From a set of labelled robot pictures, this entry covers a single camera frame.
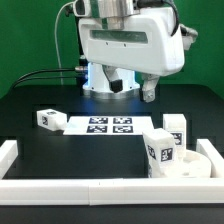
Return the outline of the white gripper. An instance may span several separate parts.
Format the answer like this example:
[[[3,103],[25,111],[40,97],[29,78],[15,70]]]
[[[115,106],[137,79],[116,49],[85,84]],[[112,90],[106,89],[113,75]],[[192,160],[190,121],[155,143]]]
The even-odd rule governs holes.
[[[86,59],[103,65],[112,92],[123,90],[117,68],[142,72],[143,100],[152,102],[159,76],[179,72],[185,62],[181,31],[171,35],[174,25],[171,7],[144,8],[124,19],[123,30],[103,30],[99,19],[82,18],[79,32]]]

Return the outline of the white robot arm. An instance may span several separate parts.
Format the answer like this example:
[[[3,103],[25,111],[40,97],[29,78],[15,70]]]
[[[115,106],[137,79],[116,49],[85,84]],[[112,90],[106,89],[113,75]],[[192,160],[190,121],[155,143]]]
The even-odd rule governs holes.
[[[155,99],[161,77],[179,72],[196,30],[179,22],[174,0],[75,0],[88,65],[84,93],[103,99],[136,93]]]

